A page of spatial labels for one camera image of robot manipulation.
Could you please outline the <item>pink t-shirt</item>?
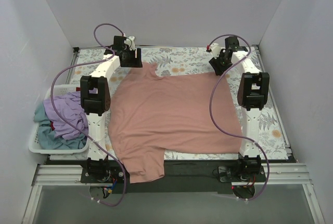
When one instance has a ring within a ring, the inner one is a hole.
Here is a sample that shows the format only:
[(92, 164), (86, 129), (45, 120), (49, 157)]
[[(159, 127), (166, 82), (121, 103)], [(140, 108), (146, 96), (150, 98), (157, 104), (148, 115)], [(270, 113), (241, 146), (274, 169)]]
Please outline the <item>pink t-shirt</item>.
[[(241, 139), (222, 133), (210, 117), (210, 96), (219, 78), (214, 73), (159, 77), (156, 68), (155, 63), (144, 63), (131, 69), (111, 98), (108, 134), (130, 182), (163, 177), (166, 150), (238, 153)], [(241, 134), (224, 78), (214, 93), (212, 112), (222, 130)]]

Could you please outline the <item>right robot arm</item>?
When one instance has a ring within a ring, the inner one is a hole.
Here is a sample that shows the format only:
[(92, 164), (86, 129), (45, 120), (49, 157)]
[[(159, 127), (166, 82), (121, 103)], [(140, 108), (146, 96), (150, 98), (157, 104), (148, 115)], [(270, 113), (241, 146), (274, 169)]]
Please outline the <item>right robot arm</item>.
[(223, 77), (232, 68), (241, 75), (237, 103), (242, 110), (242, 134), (231, 134), (222, 130), (215, 121), (212, 112), (214, 93), (221, 78), (213, 87), (209, 101), (209, 112), (213, 124), (222, 133), (242, 139), (236, 168), (225, 172), (227, 177), (236, 176), (241, 181), (255, 182), (262, 174), (260, 154), (264, 154), (256, 139), (259, 135), (259, 117), (268, 100), (270, 75), (259, 70), (249, 58), (251, 47), (244, 38), (235, 34), (223, 34), (216, 37), (206, 47), (212, 54), (209, 61), (215, 75)]

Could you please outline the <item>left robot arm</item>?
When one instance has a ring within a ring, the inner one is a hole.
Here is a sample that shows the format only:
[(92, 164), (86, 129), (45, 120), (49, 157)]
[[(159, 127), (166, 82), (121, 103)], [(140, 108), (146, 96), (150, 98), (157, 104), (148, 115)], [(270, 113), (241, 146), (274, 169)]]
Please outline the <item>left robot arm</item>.
[(117, 68), (141, 68), (141, 49), (135, 47), (134, 36), (115, 36), (103, 62), (88, 76), (80, 79), (81, 106), (88, 122), (89, 143), (87, 174), (99, 182), (111, 176), (105, 143), (105, 120), (110, 109), (109, 81)]

